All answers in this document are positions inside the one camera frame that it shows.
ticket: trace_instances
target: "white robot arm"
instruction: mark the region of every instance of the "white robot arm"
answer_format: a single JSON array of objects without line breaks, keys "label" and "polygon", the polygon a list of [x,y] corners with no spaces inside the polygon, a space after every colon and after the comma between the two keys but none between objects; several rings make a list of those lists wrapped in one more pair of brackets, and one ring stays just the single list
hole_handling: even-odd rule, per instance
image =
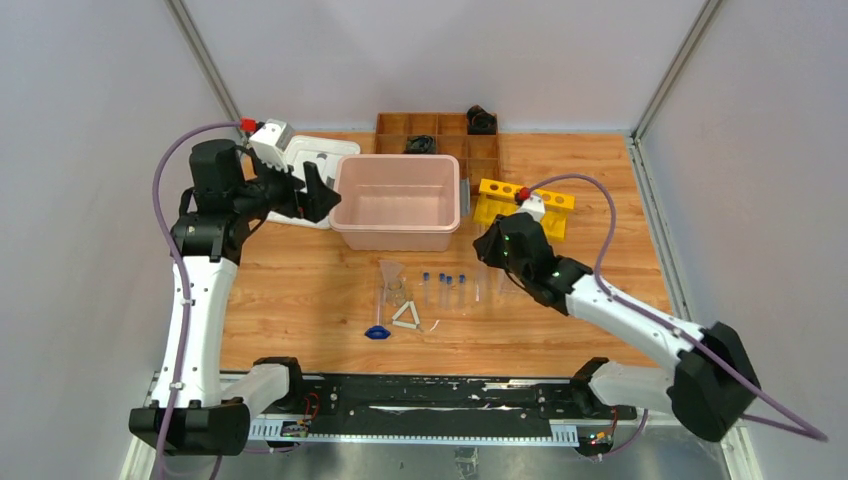
[{"label": "white robot arm", "polygon": [[[670,413],[705,440],[723,438],[755,395],[703,356],[691,341],[701,342],[759,387],[736,332],[722,323],[705,328],[675,318],[594,276],[588,266],[555,255],[539,224],[545,213],[542,199],[530,195],[517,202],[520,207],[514,214],[496,219],[474,241],[478,258],[503,269],[537,302],[603,328],[638,348],[659,367],[624,366],[596,358],[575,380],[585,382],[601,404]],[[668,328],[646,314],[662,318]]]},{"label": "white robot arm", "polygon": [[[257,144],[271,142],[273,149],[261,156],[231,140],[210,140],[192,148],[194,187],[183,195],[180,217],[171,229],[190,282],[191,322],[188,334],[182,335],[186,300],[175,262],[171,326],[160,378],[151,405],[133,409],[129,421],[130,431],[151,446],[156,445],[160,426],[169,425],[166,453],[237,455],[247,441],[251,419],[272,403],[300,401],[300,368],[293,358],[260,359],[224,391],[219,379],[224,315],[244,242],[270,212],[314,223],[341,200],[321,181],[314,163],[303,164],[303,181],[292,175],[282,152],[293,133],[282,122],[262,125],[254,133],[261,140]],[[241,153],[251,157],[255,179],[245,179]],[[191,198],[197,206],[193,212],[188,211]],[[251,228],[252,221],[260,223]],[[182,374],[175,381],[178,369]]]}]

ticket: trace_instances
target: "red connector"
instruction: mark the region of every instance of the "red connector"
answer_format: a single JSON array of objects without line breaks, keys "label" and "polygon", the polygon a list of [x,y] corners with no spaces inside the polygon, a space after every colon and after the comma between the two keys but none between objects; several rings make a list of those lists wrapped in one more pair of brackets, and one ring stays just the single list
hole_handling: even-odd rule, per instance
[{"label": "red connector", "polygon": [[252,118],[242,117],[241,126],[239,127],[242,131],[247,133],[256,133],[257,124],[256,120]]},{"label": "red connector", "polygon": [[521,187],[521,190],[515,194],[515,201],[517,203],[524,203],[524,200],[530,198],[530,189],[527,187]]}]

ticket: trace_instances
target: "gray wall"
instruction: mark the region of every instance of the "gray wall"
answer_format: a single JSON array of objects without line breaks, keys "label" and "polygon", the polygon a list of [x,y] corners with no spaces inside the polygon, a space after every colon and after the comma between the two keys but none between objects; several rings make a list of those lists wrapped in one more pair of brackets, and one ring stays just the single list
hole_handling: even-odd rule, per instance
[{"label": "gray wall", "polygon": [[644,142],[695,319],[831,436],[754,427],[769,480],[848,477],[847,45],[844,0],[728,0]]},{"label": "gray wall", "polygon": [[251,115],[372,129],[480,103],[526,130],[635,126],[703,0],[186,3]]},{"label": "gray wall", "polygon": [[161,1],[2,2],[0,45],[0,478],[111,480],[167,334],[153,169],[223,114]]}]

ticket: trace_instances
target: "wooden table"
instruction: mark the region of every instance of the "wooden table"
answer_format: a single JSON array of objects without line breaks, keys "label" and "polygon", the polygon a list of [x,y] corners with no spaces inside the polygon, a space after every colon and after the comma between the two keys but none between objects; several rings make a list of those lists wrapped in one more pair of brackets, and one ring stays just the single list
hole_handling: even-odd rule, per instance
[{"label": "wooden table", "polygon": [[[310,135],[358,142],[363,153],[373,149],[371,133]],[[619,215],[605,277],[670,311],[621,136],[505,134],[501,151],[506,181],[531,184],[580,172],[604,183]],[[609,222],[603,196],[576,180],[546,188],[577,197],[566,241],[555,244],[557,253],[592,265]],[[464,312],[419,306],[423,333],[389,325],[388,340],[363,335],[375,323],[379,259],[407,266],[416,305],[422,305],[418,283],[423,270],[434,276],[462,271],[473,282],[478,263],[471,242],[476,235],[476,226],[464,221],[447,252],[361,252],[350,250],[331,230],[267,223],[244,247],[227,310],[221,368],[246,370],[264,356],[297,357],[304,371],[311,372],[569,376],[593,356],[652,365],[616,337],[522,293],[492,292]],[[438,303],[438,279],[429,292],[432,306]],[[471,300],[468,294],[466,302]],[[393,311],[387,306],[384,318]],[[438,327],[429,331],[436,319],[441,320]]]}]

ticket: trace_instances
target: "blue object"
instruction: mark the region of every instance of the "blue object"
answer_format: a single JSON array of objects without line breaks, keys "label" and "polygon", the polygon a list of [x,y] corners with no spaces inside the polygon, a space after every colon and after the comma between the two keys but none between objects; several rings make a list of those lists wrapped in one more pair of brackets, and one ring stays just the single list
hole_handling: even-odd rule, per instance
[{"label": "blue object", "polygon": [[386,330],[380,325],[374,325],[373,327],[365,330],[365,336],[370,338],[371,340],[385,340],[389,338],[392,332]]}]

